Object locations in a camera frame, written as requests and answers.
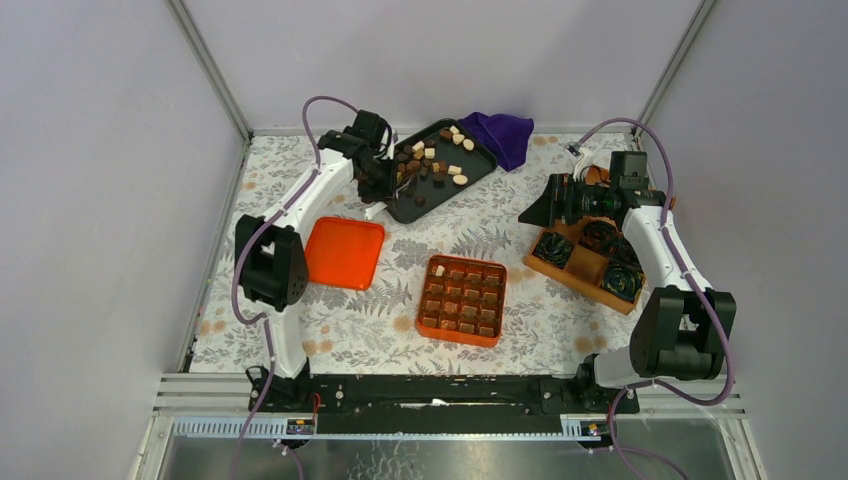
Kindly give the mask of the orange chocolate box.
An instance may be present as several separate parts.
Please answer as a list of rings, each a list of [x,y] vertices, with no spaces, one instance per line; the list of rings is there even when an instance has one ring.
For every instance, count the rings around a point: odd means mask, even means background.
[[[434,275],[438,265],[442,276]],[[493,348],[501,338],[507,269],[495,262],[434,255],[427,264],[415,326],[429,339]]]

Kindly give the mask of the white metal tongs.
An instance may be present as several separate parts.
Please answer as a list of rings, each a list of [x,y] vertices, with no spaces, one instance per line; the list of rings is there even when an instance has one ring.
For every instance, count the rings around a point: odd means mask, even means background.
[[[368,206],[364,210],[363,219],[366,221],[373,220],[380,212],[386,210],[390,204],[394,203],[400,195],[409,188],[412,184],[412,179],[409,178],[401,183],[392,193],[392,195],[386,199],[373,203]]]

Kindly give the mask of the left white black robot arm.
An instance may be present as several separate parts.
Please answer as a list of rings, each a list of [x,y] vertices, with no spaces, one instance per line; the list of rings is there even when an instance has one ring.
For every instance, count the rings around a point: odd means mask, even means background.
[[[300,345],[296,305],[309,283],[305,247],[329,200],[354,183],[366,204],[396,195],[396,134],[376,113],[360,110],[341,131],[312,138],[314,165],[306,169],[274,207],[260,216],[244,215],[235,229],[231,308],[245,325],[259,325],[278,378],[272,398],[288,411],[309,401],[310,385],[301,374],[307,355]]]

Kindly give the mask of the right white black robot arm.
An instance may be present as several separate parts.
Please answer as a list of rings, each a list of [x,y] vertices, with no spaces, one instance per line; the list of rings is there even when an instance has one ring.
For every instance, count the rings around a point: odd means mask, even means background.
[[[671,378],[713,380],[719,374],[725,376],[717,397],[723,400],[735,383],[729,333],[736,302],[692,266],[676,232],[669,195],[649,186],[645,153],[613,153],[609,180],[600,185],[573,174],[550,175],[542,194],[518,220],[552,228],[588,217],[614,222],[651,292],[628,347],[596,356],[593,373],[575,382],[577,405],[597,412],[612,400],[613,388],[668,388]]]

